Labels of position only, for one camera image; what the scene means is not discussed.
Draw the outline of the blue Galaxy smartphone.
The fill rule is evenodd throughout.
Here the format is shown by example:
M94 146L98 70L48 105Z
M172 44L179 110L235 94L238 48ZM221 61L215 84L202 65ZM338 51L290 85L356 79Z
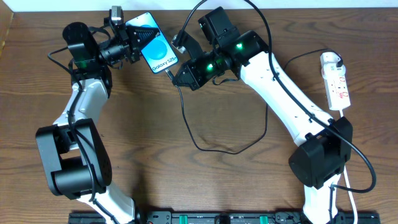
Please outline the blue Galaxy smartphone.
M158 28L159 26L151 13L146 12L126 22L128 26L136 27L151 27ZM151 42L149 42L141 51L149 68L154 74L168 69L178 63L178 57L172 50L169 42L163 35L162 31Z

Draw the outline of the white power strip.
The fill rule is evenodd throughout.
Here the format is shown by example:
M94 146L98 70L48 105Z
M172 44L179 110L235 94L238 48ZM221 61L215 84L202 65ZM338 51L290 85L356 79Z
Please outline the white power strip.
M324 52L320 56L321 75L324 79L329 109L343 111L351 106L346 82L346 67L337 68L336 62L341 58L334 52Z

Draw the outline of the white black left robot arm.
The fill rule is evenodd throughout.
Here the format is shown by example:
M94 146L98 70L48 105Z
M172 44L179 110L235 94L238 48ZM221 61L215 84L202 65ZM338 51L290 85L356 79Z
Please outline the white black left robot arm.
M51 193L89 205L105 223L145 222L135 201L113 182L96 124L113 87L111 69L124 60L138 61L159 35L158 28L111 19L102 27L73 22L62 33L73 56L65 67L72 94L53 125L37 130L37 147Z

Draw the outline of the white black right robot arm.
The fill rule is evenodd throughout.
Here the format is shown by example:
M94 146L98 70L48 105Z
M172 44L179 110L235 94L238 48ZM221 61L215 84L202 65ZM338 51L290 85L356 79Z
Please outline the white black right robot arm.
M346 118L333 119L314 104L279 66L271 42L252 30L241 34L223 8L198 21L212 45L210 52L182 29L172 45L189 54L172 82L191 90L233 72L256 91L287 128L297 148L289 166L304 186L303 219L334 223L338 214L335 190L351 157L353 128Z

